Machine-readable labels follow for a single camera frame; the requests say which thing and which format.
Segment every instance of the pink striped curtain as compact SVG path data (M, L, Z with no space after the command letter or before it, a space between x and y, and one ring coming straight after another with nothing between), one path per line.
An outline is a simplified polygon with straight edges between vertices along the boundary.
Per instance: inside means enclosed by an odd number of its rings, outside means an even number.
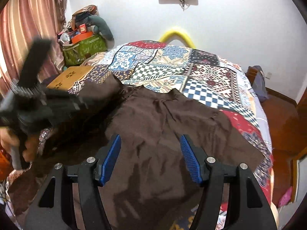
M33 38L53 39L48 59L39 74L43 80L60 72L64 59L56 34L65 22L67 0L9 0L0 14L0 39L7 70L0 65L0 92L5 94L13 78L18 79Z

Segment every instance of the yellow foam tube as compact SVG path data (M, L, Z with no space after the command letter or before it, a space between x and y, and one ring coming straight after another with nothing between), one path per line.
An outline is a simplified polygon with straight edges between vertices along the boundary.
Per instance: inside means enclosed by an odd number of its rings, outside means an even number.
M190 48L196 48L193 41L191 40L191 38L187 35L186 32L184 32L181 28L179 27L173 27L172 29L168 30L165 32L164 35L162 35L162 37L160 38L160 42L165 42L167 41L171 36L173 35L177 35L179 37L181 37L185 43L188 45L188 47Z

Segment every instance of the electrical outlet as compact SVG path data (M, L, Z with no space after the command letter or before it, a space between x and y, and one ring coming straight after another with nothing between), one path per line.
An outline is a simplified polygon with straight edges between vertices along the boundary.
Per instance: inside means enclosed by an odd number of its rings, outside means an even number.
M267 79L270 79L272 77L272 73L271 72L268 72L267 74L266 74L266 78Z

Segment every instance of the green bag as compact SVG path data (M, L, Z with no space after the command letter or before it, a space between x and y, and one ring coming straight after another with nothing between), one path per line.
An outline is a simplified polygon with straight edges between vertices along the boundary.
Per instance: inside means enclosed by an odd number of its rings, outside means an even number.
M63 46L65 65L67 67L79 66L93 54L106 51L105 40L99 35L93 35L73 46Z

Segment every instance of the baseboard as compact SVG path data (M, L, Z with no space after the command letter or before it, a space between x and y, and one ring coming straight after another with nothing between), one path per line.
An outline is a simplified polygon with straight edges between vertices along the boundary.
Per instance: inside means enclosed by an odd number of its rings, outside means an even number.
M287 102L293 104L295 107L297 107L297 103L296 103L296 101L295 101L294 99L289 98L289 97L287 97L286 95L283 95L283 94L281 94L281 93L279 93L279 92L276 92L276 91L274 91L274 90L272 90L272 89L270 89L270 88L267 88L267 87L266 87L266 89L267 89L268 94L273 95L273 96L275 96L275 97L277 97L277 98L280 98L280 99L282 99L282 100L285 100L285 101L287 101Z

